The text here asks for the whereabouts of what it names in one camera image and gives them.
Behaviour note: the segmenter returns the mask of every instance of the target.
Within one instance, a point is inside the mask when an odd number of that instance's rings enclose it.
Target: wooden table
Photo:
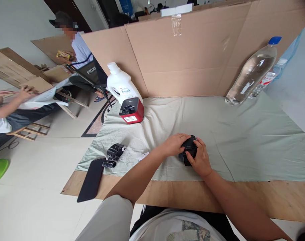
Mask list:
[[[78,196],[86,172],[74,171],[61,194]],[[103,175],[96,198],[103,199],[121,177]],[[232,182],[271,218],[305,222],[305,182]],[[137,201],[160,207],[223,212],[202,181],[150,181]]]

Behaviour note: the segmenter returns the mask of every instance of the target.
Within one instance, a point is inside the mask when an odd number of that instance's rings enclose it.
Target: blue bottle cap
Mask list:
[[[282,37],[280,36],[275,36],[273,38],[271,38],[269,40],[269,44],[278,44],[280,42],[280,40],[282,39]]]

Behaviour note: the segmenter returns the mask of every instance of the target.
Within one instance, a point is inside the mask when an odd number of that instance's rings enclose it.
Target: white t-shirt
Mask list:
[[[77,32],[77,34],[75,35],[75,39],[72,40],[71,46],[76,53],[77,62],[82,62],[86,60],[89,54],[91,54],[90,49],[86,45],[85,41],[83,40],[79,32]],[[87,63],[91,61],[93,61],[93,56],[91,56],[86,62],[82,64],[75,64],[73,65],[73,67],[75,67],[76,69],[80,69],[81,67],[85,66]]]
[[[6,118],[0,118],[0,133],[8,133],[12,130]]]
[[[132,212],[129,200],[119,195],[107,198],[76,241],[226,241],[201,216],[176,209],[165,209],[145,222],[129,238]]]

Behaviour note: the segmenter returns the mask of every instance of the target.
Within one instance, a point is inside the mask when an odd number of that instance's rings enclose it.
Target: black label roll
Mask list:
[[[108,160],[105,160],[102,163],[103,167],[115,167],[119,157],[123,154],[123,152],[127,149],[126,146],[116,143],[113,144],[107,151]]]

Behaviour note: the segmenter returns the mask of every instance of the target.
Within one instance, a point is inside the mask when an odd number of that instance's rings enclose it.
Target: gray sleeve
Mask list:
[[[104,200],[76,241],[128,241],[132,218],[132,204],[114,195]]]

